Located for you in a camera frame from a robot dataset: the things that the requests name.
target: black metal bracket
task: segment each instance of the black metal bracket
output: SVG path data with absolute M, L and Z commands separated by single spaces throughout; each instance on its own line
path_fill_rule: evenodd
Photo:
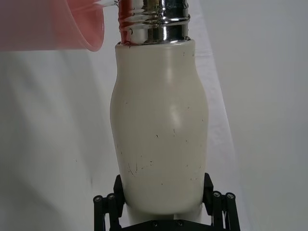
M 110 231 L 240 231 L 235 195 L 231 192 L 222 195 L 214 191 L 212 180 L 207 173 L 205 173 L 203 203 L 207 214 L 211 216 L 210 226 L 186 220 L 151 220 L 122 228 L 119 218 L 122 217 L 125 197 L 120 175 L 116 177 L 114 193 L 107 197 L 95 196 L 93 202 L 94 231 L 106 231 L 107 213 L 110 219 Z

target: white bottle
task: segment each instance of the white bottle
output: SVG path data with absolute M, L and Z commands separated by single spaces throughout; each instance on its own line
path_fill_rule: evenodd
M 128 212 L 132 223 L 173 215 L 196 220 L 208 108 L 195 44 L 187 36 L 188 6 L 183 0 L 143 2 L 119 1 L 122 42 L 115 48 L 118 73 L 111 101 Z M 153 19 L 146 11 L 165 18 Z

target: metal bottle neck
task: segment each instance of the metal bottle neck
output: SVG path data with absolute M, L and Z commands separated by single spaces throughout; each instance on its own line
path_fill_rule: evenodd
M 188 37 L 187 0 L 119 0 L 121 44 L 176 43 Z

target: screw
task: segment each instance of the screw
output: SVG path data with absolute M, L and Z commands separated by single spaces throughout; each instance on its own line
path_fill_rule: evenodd
M 114 195 L 114 194 L 109 195 L 109 196 L 108 196 L 108 199 L 109 199 L 109 200 L 115 199 L 115 195 Z
M 230 199 L 234 199 L 234 196 L 232 194 L 228 194 L 227 197 Z
M 158 226 L 157 221 L 153 221 L 153 222 L 152 222 L 152 225 L 153 225 L 153 227 L 157 227 L 157 226 Z
M 177 224 L 178 224 L 178 226 L 183 226 L 183 221 L 178 220 L 178 221 L 177 221 Z
M 101 199 L 102 199 L 102 198 L 101 198 L 100 196 L 97 196 L 97 197 L 94 198 L 94 201 L 95 201 L 95 202 L 99 202 L 99 201 L 101 201 Z
M 219 194 L 218 192 L 215 192 L 213 195 L 214 195 L 215 197 L 220 197 L 220 194 Z

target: pink container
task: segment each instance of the pink container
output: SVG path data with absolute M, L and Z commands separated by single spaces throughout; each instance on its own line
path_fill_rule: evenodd
M 0 0 L 0 51 L 88 49 L 104 38 L 98 0 Z

